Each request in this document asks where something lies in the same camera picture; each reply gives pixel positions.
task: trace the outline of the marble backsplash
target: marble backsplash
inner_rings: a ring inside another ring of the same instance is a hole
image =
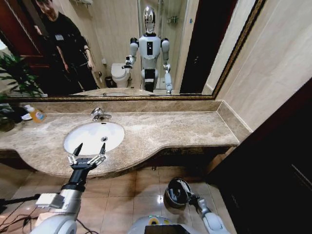
[[[253,132],[225,101],[222,101],[217,112],[240,143]]]
[[[97,107],[105,112],[180,112],[180,111],[217,111],[221,100],[190,101],[97,101],[97,102],[32,102],[44,113],[91,113]]]

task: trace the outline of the sink basin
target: sink basin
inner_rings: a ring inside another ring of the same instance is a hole
[[[97,155],[104,142],[108,152],[120,145],[124,136],[123,128],[116,123],[88,123],[75,128],[66,136],[64,148],[72,154],[83,143],[79,155]]]

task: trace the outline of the soap bottle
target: soap bottle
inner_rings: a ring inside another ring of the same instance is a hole
[[[25,108],[36,123],[41,123],[46,118],[45,114],[41,113],[31,105],[25,105]]]

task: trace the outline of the chrome robot head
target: chrome robot head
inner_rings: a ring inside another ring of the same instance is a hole
[[[144,9],[144,23],[145,23],[145,29],[147,34],[154,33],[154,27],[155,27],[155,12],[154,9],[147,6]]]

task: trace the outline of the faucet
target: faucet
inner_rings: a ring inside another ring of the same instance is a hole
[[[104,119],[104,118],[111,118],[112,116],[109,114],[105,114],[101,108],[97,107],[95,108],[91,114],[92,116],[94,116],[93,121],[97,121],[99,119]]]

